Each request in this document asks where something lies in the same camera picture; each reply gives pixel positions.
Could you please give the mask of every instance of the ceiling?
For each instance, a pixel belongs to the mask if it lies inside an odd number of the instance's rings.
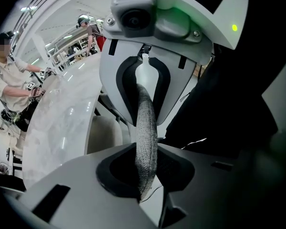
[[[57,37],[65,36],[75,29],[77,19],[82,14],[103,19],[110,14],[111,0],[71,0],[62,8],[55,11],[37,30],[45,44],[55,40]],[[31,39],[26,45],[21,58],[31,62],[39,57],[35,44]]]

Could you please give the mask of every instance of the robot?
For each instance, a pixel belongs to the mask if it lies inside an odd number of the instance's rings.
[[[160,125],[195,65],[210,60],[213,44],[236,48],[248,0],[233,1],[112,0],[103,25],[100,78],[129,123],[137,124],[136,69],[142,54],[158,71],[153,107]],[[35,228],[229,228],[248,205],[243,202],[250,190],[260,185],[268,191],[276,179],[259,170],[269,161],[262,149],[221,157],[158,144],[156,174],[164,198],[156,226],[138,206],[135,153],[136,143],[76,158],[31,187],[20,202],[9,202]]]

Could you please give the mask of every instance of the marble countertop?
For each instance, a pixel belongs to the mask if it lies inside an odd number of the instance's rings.
[[[63,163],[86,153],[102,87],[101,53],[68,67],[48,87],[31,119],[22,172],[28,189]]]

